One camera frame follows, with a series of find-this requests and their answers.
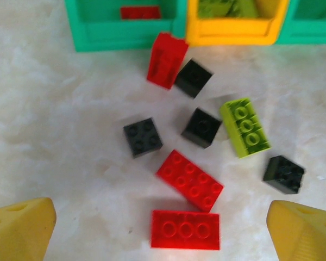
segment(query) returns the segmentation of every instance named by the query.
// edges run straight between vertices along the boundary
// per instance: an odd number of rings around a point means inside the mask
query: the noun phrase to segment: red 2x3 lego brick
[[[159,6],[121,7],[122,19],[160,19]]]
[[[151,247],[220,250],[218,214],[154,210]]]
[[[147,80],[171,89],[188,50],[188,44],[170,33],[159,33],[153,43]]]
[[[210,212],[223,190],[222,184],[176,150],[170,153],[157,175],[204,212]]]

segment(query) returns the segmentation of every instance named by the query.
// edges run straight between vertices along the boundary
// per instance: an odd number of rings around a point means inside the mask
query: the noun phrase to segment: white floor
[[[150,51],[77,54],[63,1],[0,1],[0,207],[54,201],[45,260],[278,260],[272,200],[326,210],[326,46],[200,47],[215,74],[195,100],[145,80]],[[223,126],[203,150],[180,136],[196,107],[218,116],[249,96],[273,149],[238,159]],[[153,117],[164,143],[133,160],[122,127]],[[176,148],[225,185],[220,251],[149,247],[153,209],[195,210],[154,175]],[[298,195],[261,181],[284,154],[306,168]]]

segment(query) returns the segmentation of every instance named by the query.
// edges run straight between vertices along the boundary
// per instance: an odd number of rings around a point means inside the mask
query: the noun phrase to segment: storage bin
[[[186,40],[200,45],[271,45],[279,36],[289,0],[254,0],[258,18],[199,18],[200,0],[189,0]]]
[[[326,0],[291,0],[279,44],[326,44]]]
[[[77,51],[151,48],[159,32],[185,37],[187,0],[65,0]],[[160,7],[161,19],[123,20],[121,7]]]

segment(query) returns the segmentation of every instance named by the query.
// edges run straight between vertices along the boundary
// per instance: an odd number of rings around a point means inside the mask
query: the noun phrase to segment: red lego brick
[[[121,7],[122,19],[161,19],[159,6]]]
[[[147,80],[171,89],[184,60],[189,45],[170,33],[159,33],[153,43]]]
[[[151,247],[220,250],[220,216],[154,210]]]
[[[210,212],[223,189],[222,184],[176,150],[170,153],[157,175],[204,212]]]

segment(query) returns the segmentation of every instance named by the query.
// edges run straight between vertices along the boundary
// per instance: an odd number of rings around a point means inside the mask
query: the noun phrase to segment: red 2x4 lego brick
[[[170,33],[159,33],[153,43],[147,80],[165,89],[171,89],[180,70],[189,45]]]
[[[122,19],[160,19],[159,6],[121,7]]]
[[[223,189],[222,184],[176,150],[168,156],[157,175],[204,212],[211,210]]]
[[[220,216],[198,212],[154,210],[151,247],[220,249]]]

